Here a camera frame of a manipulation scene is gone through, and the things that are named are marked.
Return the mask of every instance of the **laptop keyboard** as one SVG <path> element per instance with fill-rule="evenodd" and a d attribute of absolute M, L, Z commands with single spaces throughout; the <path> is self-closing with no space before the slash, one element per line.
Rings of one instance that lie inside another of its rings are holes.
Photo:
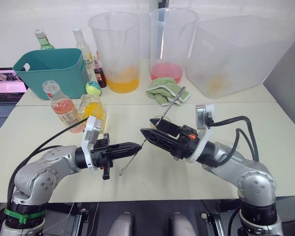
<path fill-rule="evenodd" d="M 0 106 L 0 117 L 8 117 L 15 106 Z"/>

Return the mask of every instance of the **translucent plastic container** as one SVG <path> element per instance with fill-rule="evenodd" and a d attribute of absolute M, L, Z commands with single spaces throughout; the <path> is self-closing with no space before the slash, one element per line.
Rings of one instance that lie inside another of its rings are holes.
<path fill-rule="evenodd" d="M 198 14 L 180 8 L 161 8 L 150 13 L 151 79 L 173 78 L 180 82 Z"/>
<path fill-rule="evenodd" d="M 198 22 L 187 78 L 207 97 L 259 85 L 295 41 L 295 32 L 258 16 Z"/>
<path fill-rule="evenodd" d="M 101 56 L 108 87 L 118 93 L 139 86 L 139 19 L 127 12 L 109 12 L 88 21 Z"/>

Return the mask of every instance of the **pink liquid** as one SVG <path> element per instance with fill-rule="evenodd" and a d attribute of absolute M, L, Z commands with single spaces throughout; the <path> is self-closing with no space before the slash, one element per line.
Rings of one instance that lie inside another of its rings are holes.
<path fill-rule="evenodd" d="M 80 121 L 79 114 L 72 100 L 65 99 L 53 105 L 53 110 L 59 118 L 68 126 L 71 126 Z M 84 130 L 85 124 L 79 124 L 70 129 L 71 133 L 79 133 Z"/>
<path fill-rule="evenodd" d="M 151 70 L 151 78 L 155 80 L 160 77 L 173 78 L 176 83 L 179 83 L 182 76 L 182 68 L 174 63 L 164 62 L 155 64 Z"/>

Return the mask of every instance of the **bottle label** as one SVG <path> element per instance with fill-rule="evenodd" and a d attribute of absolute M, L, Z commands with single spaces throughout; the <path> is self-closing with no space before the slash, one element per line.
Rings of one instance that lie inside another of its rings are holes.
<path fill-rule="evenodd" d="M 75 107 L 67 113 L 57 115 L 62 120 L 62 122 L 64 122 L 68 126 L 71 126 L 80 121 L 78 111 Z"/>
<path fill-rule="evenodd" d="M 97 79 L 98 81 L 102 81 L 102 77 L 100 76 L 100 74 L 96 74 L 96 79 Z"/>
<path fill-rule="evenodd" d="M 87 70 L 93 69 L 94 61 L 91 59 L 84 60 L 85 67 Z"/>

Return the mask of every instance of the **orange light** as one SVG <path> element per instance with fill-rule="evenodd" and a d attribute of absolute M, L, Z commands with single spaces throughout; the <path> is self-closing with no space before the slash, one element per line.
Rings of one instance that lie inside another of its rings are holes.
<path fill-rule="evenodd" d="M 195 140 L 197 136 L 195 134 L 189 134 L 188 137 L 191 140 Z"/>

